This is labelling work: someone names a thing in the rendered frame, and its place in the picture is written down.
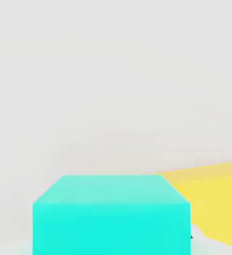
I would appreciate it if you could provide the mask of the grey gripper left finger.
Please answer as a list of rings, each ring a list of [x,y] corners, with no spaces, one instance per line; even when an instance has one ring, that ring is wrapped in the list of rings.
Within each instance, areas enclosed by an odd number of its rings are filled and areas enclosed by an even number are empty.
[[[32,255],[32,241],[17,240],[0,246],[0,255]]]

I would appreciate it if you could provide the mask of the large yellow box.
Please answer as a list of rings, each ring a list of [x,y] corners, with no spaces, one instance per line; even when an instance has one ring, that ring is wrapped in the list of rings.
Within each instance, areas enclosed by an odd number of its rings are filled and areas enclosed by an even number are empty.
[[[232,162],[160,172],[190,203],[191,221],[232,246]]]

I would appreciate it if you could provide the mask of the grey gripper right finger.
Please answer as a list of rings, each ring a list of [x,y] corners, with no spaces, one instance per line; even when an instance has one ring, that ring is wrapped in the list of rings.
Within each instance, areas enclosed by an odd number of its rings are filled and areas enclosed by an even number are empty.
[[[191,255],[232,255],[232,246],[207,238],[195,224],[192,224]]]

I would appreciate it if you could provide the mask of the small cyan cube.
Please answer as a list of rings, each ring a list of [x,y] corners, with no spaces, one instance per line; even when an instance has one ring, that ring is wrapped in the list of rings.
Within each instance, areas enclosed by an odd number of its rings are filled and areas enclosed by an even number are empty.
[[[191,255],[191,205],[160,175],[64,175],[32,230],[33,255]]]

